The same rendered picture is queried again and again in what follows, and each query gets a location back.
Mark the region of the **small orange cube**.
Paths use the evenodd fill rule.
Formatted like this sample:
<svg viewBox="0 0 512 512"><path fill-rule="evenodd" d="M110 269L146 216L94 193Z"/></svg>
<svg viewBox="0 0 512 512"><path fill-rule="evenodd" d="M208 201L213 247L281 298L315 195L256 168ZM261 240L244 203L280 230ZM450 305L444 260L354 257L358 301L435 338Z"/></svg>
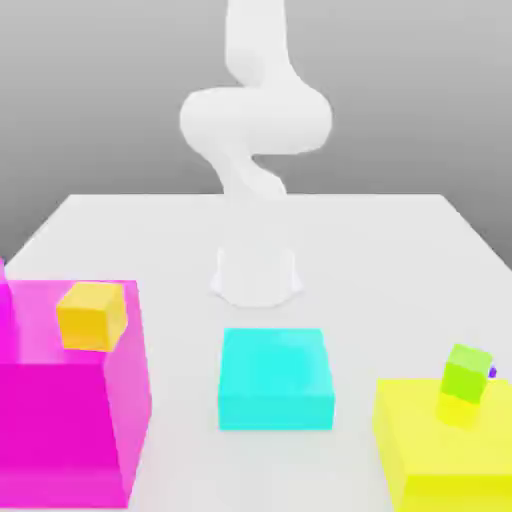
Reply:
<svg viewBox="0 0 512 512"><path fill-rule="evenodd" d="M76 282L56 312L62 345L68 350L112 352L128 325L120 283Z"/></svg>

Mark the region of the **small green cube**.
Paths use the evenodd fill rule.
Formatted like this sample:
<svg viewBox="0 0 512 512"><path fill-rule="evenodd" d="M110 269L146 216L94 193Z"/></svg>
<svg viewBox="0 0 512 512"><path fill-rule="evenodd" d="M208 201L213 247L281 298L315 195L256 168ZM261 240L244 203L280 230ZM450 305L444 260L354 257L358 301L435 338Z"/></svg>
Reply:
<svg viewBox="0 0 512 512"><path fill-rule="evenodd" d="M492 361L489 352L455 344L444 367L440 391L478 405L487 385Z"/></svg>

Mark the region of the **large cyan box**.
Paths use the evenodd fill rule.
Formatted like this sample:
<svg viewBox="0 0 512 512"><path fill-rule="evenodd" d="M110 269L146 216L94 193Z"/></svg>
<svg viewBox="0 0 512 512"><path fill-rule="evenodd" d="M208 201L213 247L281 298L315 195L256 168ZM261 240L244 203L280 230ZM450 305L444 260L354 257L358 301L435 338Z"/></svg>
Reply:
<svg viewBox="0 0 512 512"><path fill-rule="evenodd" d="M227 328L218 385L223 431L326 431L335 391L318 328Z"/></svg>

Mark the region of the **large magenta box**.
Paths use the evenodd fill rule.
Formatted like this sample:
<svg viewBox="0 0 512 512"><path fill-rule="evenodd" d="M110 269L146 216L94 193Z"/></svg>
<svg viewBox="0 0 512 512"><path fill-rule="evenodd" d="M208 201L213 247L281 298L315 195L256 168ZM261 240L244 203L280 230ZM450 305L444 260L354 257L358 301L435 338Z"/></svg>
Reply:
<svg viewBox="0 0 512 512"><path fill-rule="evenodd" d="M112 352L68 350L76 280L9 280L0 260L0 509L125 508L152 412L139 290Z"/></svg>

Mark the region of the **large yellow box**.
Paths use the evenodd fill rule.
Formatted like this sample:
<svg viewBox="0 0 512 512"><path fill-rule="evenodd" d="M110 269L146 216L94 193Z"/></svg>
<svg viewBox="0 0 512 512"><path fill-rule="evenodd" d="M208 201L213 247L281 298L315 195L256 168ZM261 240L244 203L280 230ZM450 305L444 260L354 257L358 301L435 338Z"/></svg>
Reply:
<svg viewBox="0 0 512 512"><path fill-rule="evenodd" d="M437 379L380 379L373 429L393 512L512 512L512 384L479 404Z"/></svg>

